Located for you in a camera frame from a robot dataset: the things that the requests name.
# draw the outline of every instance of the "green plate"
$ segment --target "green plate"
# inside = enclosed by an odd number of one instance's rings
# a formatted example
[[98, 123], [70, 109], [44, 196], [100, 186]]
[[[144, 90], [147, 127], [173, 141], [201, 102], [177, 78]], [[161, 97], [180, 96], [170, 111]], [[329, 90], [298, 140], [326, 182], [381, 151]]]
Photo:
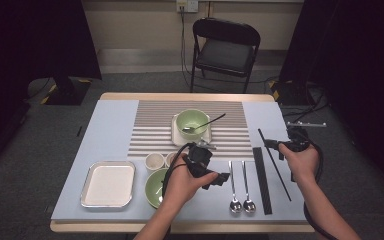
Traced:
[[153, 172], [146, 180], [145, 184], [145, 194], [146, 199], [148, 199], [149, 204], [154, 208], [158, 208], [162, 201], [163, 193], [163, 181], [165, 174], [167, 173], [167, 168], [159, 169]]

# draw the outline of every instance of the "metal spoon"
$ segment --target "metal spoon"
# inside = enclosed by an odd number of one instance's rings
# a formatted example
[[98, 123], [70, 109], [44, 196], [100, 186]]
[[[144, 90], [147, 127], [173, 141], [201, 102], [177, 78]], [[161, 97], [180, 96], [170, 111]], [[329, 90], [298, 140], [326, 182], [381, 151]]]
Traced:
[[218, 118], [215, 118], [215, 119], [213, 119], [213, 120], [211, 120], [211, 121], [209, 121], [209, 122], [207, 122], [207, 123], [204, 123], [204, 124], [202, 124], [201, 126], [199, 126], [199, 127], [184, 127], [183, 129], [182, 129], [182, 131], [183, 132], [193, 132], [193, 131], [195, 131], [195, 129], [197, 129], [197, 128], [200, 128], [200, 127], [203, 127], [203, 126], [205, 126], [205, 125], [208, 125], [208, 124], [210, 124], [210, 123], [212, 123], [212, 122], [214, 122], [214, 121], [216, 121], [216, 120], [219, 120], [220, 118], [222, 118], [222, 117], [224, 117], [226, 115], [226, 113], [223, 113], [220, 117], [218, 117]]
[[246, 200], [244, 201], [244, 208], [246, 212], [255, 212], [256, 206], [255, 203], [249, 199], [249, 193], [248, 193], [248, 182], [246, 180], [246, 168], [245, 168], [245, 161], [242, 161], [242, 170], [244, 172], [244, 180], [245, 180], [245, 191], [246, 191]]
[[242, 211], [242, 205], [236, 199], [236, 194], [235, 194], [235, 183], [233, 181], [233, 169], [232, 169], [232, 161], [229, 161], [229, 170], [230, 170], [230, 181], [232, 181], [232, 191], [233, 191], [233, 200], [230, 202], [230, 210], [234, 213], [239, 213]]

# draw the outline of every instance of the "light green bowl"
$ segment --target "light green bowl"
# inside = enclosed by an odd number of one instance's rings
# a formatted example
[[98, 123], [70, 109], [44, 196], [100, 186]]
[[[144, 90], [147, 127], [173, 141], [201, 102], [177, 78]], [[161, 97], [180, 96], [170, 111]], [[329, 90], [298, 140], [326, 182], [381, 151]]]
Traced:
[[154, 208], [158, 208], [162, 201], [163, 194], [163, 181], [167, 168], [159, 169], [153, 172], [146, 180], [145, 184], [145, 195], [148, 199], [149, 204]]
[[176, 126], [180, 135], [187, 140], [199, 140], [207, 131], [209, 125], [195, 129], [193, 132], [184, 132], [185, 127], [199, 127], [209, 121], [209, 117], [198, 109], [186, 109], [177, 115]]

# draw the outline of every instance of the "wrist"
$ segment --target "wrist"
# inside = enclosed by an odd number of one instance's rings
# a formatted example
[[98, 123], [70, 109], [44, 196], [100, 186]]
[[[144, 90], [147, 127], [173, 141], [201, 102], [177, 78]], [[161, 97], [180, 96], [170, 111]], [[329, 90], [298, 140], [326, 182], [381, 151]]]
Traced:
[[182, 209], [182, 207], [182, 204], [175, 203], [173, 201], [163, 200], [158, 209], [161, 209], [161, 211], [165, 212], [166, 214], [177, 215]]
[[317, 184], [316, 178], [312, 174], [311, 175], [310, 174], [298, 175], [298, 176], [294, 175], [294, 180], [300, 188], [305, 187], [305, 186], [309, 186], [309, 185], [313, 185], [313, 184]]

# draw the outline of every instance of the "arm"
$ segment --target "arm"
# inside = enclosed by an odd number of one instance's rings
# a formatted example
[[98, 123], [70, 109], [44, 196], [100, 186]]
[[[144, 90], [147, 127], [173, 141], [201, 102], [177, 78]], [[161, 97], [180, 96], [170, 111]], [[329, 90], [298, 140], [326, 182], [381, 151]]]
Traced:
[[294, 180], [297, 182], [308, 211], [316, 224], [337, 239], [360, 239], [317, 185], [314, 177], [314, 171], [318, 165], [316, 149], [310, 145], [308, 149], [296, 153], [280, 144], [279, 151], [285, 155]]
[[[184, 154], [180, 155], [176, 165], [185, 163], [183, 156]], [[171, 222], [180, 212], [183, 205], [195, 195], [200, 187], [216, 179], [217, 175], [217, 173], [213, 172], [200, 178], [194, 178], [186, 166], [176, 168], [168, 182], [164, 200], [148, 223], [136, 235], [135, 239], [163, 239]]]

